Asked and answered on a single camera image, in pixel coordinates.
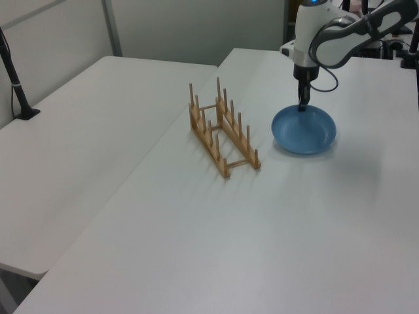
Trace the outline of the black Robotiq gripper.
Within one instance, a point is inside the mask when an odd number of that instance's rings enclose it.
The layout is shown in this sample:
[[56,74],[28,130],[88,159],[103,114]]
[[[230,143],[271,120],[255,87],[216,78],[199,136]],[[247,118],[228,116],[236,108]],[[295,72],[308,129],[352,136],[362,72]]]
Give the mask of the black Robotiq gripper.
[[295,79],[298,80],[298,97],[299,97],[299,104],[298,104],[298,111],[304,112],[306,110],[307,104],[310,101],[310,90],[311,84],[310,82],[316,80],[319,75],[319,67],[303,67],[297,64],[294,65],[293,68],[293,76]]

